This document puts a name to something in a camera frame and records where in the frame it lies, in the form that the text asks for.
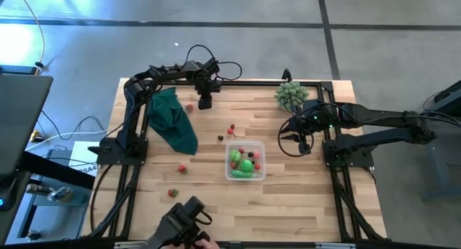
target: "white cable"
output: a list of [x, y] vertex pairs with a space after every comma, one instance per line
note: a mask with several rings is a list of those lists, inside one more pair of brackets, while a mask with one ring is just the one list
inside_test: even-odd
[[[40, 29], [40, 34], [42, 35], [42, 55], [40, 56], [40, 59], [38, 62], [42, 62], [43, 60], [43, 54], [45, 54], [45, 37], [43, 37], [43, 31], [42, 31], [42, 26], [40, 26], [40, 23], [38, 22], [37, 17], [35, 16], [35, 13], [33, 12], [32, 8], [30, 8], [29, 3], [26, 0], [23, 0], [24, 3], [26, 3], [27, 8], [29, 8], [30, 13], [32, 13], [32, 16], [34, 17], [35, 23], [37, 23], [38, 28]], [[35, 71], [35, 75], [38, 75], [38, 68]]]
[[[64, 135], [92, 135], [92, 134], [99, 134], [99, 133], [104, 133], [104, 132], [107, 132], [107, 130], [101, 130], [101, 131], [96, 131], [96, 132], [70, 132], [70, 133], [61, 134], [61, 136], [64, 136]], [[56, 135], [54, 137], [50, 137], [47, 140], [43, 140], [42, 142], [39, 142], [36, 145], [29, 146], [28, 148], [26, 148], [26, 151], [31, 150], [34, 147], [38, 146], [38, 145], [42, 145], [44, 142], [52, 140], [53, 138], [56, 138], [56, 137], [59, 137], [59, 135]]]

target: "concrete floor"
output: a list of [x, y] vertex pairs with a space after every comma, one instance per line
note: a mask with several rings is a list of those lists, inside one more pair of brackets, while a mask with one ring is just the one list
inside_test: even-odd
[[[321, 23], [318, 0], [28, 0], [42, 19], [164, 22]], [[326, 0], [330, 23], [461, 24], [461, 0]], [[30, 18], [22, 0], [4, 0], [1, 18]], [[243, 78], [279, 78], [284, 68], [301, 79], [331, 79], [322, 29], [43, 26], [44, 75], [55, 78], [44, 110], [64, 132], [91, 115], [108, 124], [120, 77], [147, 65], [182, 63], [200, 43], [218, 59], [235, 60]], [[352, 80], [357, 101], [370, 109], [421, 110], [426, 97], [460, 79], [461, 31], [332, 30], [341, 79]], [[35, 25], [0, 24], [0, 64], [32, 65], [41, 52]], [[192, 57], [207, 53], [195, 50]], [[232, 76], [232, 68], [223, 74]], [[40, 118], [45, 131], [53, 126]], [[96, 131], [87, 122], [85, 131]], [[75, 140], [99, 140], [101, 135]], [[54, 140], [34, 152], [45, 154]], [[374, 152], [377, 190], [389, 238], [461, 245], [459, 199], [423, 202], [430, 175], [422, 147], [392, 144]]]

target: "clear plastic bowl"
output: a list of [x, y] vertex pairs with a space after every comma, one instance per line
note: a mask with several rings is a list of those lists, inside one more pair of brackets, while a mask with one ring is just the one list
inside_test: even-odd
[[[238, 150], [240, 147], [243, 147], [245, 152], [249, 151], [258, 151], [259, 152], [259, 159], [256, 163], [259, 163], [261, 168], [258, 171], [253, 171], [256, 174], [255, 177], [251, 178], [238, 178], [234, 177], [231, 172], [231, 159], [230, 154], [232, 150]], [[242, 155], [242, 160], [247, 159], [248, 156], [245, 153]], [[259, 141], [230, 141], [225, 146], [225, 177], [229, 181], [262, 181], [266, 178], [266, 151], [264, 149], [264, 143]]]

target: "wooden tabletop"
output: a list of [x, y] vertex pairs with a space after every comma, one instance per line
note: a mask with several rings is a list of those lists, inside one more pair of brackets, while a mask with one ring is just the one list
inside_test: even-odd
[[[122, 86], [126, 80], [120, 79], [110, 130], [123, 121], [125, 98]], [[351, 81], [333, 81], [333, 84], [336, 101], [355, 102]], [[277, 107], [274, 100], [276, 88], [223, 86], [219, 94], [212, 94], [212, 109], [194, 109], [189, 113], [199, 141], [196, 155], [175, 153], [148, 128], [148, 157], [141, 168], [130, 239], [149, 238], [160, 218], [175, 203], [185, 203], [191, 196], [196, 196], [205, 203], [205, 211], [213, 218], [210, 226], [200, 225], [213, 240], [340, 240], [331, 177], [321, 152], [323, 134], [315, 134], [312, 154], [301, 158], [283, 154], [277, 144], [277, 132], [290, 114]], [[318, 98], [314, 88], [308, 88], [308, 91], [309, 99]], [[192, 86], [176, 86], [176, 94], [184, 106], [193, 104], [197, 107], [199, 96]], [[236, 126], [237, 140], [256, 140], [265, 144], [267, 177], [263, 181], [236, 182], [225, 178], [225, 144], [234, 140], [226, 132], [231, 124]], [[344, 132], [362, 134], [361, 129]], [[225, 139], [219, 141], [218, 135], [224, 135]], [[282, 141], [282, 145], [288, 152], [297, 152], [297, 144], [293, 141]], [[187, 166], [187, 175], [177, 171], [179, 164]], [[114, 203], [120, 169], [121, 166], [113, 166], [102, 181], [94, 204], [96, 225]], [[371, 175], [361, 168], [351, 168], [350, 171], [356, 205], [375, 230], [385, 236]], [[175, 199], [167, 194], [172, 188], [179, 190]], [[347, 210], [344, 214], [348, 231], [352, 234], [350, 214]], [[121, 216], [125, 216], [125, 208], [122, 208]], [[87, 214], [82, 235], [89, 232]]]

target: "green towel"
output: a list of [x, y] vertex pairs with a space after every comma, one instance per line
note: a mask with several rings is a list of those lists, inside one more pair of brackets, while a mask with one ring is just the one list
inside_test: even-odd
[[198, 141], [186, 112], [176, 98], [176, 88], [154, 94], [148, 111], [149, 125], [176, 151], [195, 155]]

